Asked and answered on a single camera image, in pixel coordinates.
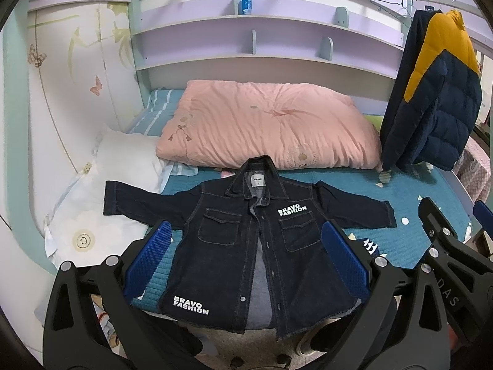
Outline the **dark denim jacket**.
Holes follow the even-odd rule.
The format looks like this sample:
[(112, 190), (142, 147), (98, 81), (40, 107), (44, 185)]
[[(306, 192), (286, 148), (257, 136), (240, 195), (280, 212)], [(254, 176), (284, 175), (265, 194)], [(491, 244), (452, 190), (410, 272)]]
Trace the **dark denim jacket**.
[(282, 177), (268, 156), (174, 195), (110, 180), (104, 214), (146, 225), (165, 220), (181, 232), (160, 313), (236, 333), (273, 328), (281, 338), (346, 316), (360, 303), (324, 249), (327, 221), (396, 227), (387, 201)]

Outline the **white pillow with smiley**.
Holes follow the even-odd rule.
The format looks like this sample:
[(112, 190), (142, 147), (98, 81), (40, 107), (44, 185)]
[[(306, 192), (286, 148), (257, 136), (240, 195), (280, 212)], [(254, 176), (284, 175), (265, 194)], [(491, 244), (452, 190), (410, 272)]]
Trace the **white pillow with smiley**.
[(99, 265), (144, 237), (146, 225), (103, 214), (105, 183), (117, 180), (154, 193), (163, 191), (173, 165), (156, 156), (158, 140), (109, 128), (99, 133), (90, 161), (45, 217), (45, 252), (55, 267), (65, 261), (77, 267)]

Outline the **navy and yellow puffer jacket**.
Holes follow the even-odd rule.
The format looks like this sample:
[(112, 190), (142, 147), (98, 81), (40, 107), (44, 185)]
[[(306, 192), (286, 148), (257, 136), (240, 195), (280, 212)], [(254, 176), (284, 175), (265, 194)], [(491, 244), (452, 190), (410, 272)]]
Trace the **navy and yellow puffer jacket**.
[(482, 101), (473, 44), (458, 10), (418, 10), (380, 128), (384, 170), (420, 162), (451, 171)]

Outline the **light blue striped sheet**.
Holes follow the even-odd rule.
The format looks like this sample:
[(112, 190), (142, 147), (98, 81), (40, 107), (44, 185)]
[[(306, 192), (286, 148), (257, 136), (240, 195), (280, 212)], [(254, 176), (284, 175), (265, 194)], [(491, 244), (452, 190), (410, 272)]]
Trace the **light blue striped sheet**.
[(161, 137), (165, 125), (174, 117), (184, 89), (157, 88), (150, 92), (147, 107), (129, 126), (129, 134)]

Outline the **pink quilted duvet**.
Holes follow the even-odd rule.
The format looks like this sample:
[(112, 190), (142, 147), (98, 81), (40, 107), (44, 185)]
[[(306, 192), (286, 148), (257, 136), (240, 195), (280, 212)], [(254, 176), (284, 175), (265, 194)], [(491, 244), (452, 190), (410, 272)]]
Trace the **pink quilted duvet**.
[(156, 154), (229, 169), (267, 155), (279, 170), (372, 170), (380, 165), (381, 144), (352, 99), (330, 88), (191, 80)]

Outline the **white wardrobe with butterflies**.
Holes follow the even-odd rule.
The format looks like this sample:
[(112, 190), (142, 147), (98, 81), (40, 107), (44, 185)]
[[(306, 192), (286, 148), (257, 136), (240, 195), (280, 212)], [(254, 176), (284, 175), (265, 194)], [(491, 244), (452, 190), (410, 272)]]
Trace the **white wardrobe with butterflies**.
[(89, 162), (104, 127), (143, 110), (125, 2), (66, 4), (27, 16), (31, 210), (38, 227)]

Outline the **blue box on shelf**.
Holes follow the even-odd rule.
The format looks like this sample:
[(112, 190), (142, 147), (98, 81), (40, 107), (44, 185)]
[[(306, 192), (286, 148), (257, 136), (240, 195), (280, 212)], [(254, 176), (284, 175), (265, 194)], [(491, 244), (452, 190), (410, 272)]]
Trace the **blue box on shelf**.
[(252, 12), (252, 0), (240, 0), (239, 14), (251, 15), (251, 12)]

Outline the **lilac wall shelf unit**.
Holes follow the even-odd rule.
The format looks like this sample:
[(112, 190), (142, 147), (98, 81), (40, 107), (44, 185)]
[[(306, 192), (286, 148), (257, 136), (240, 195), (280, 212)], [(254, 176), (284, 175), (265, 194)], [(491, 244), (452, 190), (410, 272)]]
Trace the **lilac wall shelf unit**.
[(132, 0), (137, 74), (153, 88), (192, 79), (309, 82), (352, 93), (388, 88), (405, 36), (373, 0)]

